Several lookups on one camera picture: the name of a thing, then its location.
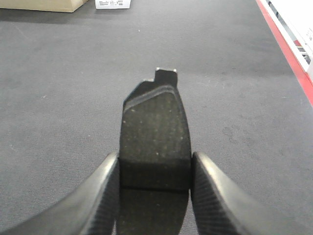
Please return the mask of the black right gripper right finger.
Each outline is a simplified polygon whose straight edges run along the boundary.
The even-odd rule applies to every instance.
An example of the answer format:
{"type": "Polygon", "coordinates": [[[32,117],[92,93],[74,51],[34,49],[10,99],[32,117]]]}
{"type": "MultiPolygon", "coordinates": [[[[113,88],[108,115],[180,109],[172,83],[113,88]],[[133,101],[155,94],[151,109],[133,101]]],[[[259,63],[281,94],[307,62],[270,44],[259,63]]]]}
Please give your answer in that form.
{"type": "Polygon", "coordinates": [[[243,191],[204,153],[192,158],[193,211],[201,235],[291,235],[293,222],[243,191]]]}

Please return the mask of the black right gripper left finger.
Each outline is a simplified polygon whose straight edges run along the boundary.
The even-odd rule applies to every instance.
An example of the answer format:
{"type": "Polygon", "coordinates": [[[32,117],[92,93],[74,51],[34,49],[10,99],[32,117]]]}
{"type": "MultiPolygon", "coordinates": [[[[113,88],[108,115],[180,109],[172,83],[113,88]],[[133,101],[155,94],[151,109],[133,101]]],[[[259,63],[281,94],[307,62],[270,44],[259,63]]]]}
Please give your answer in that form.
{"type": "Polygon", "coordinates": [[[119,208],[118,153],[110,153],[73,192],[4,235],[111,235],[119,208]]]}

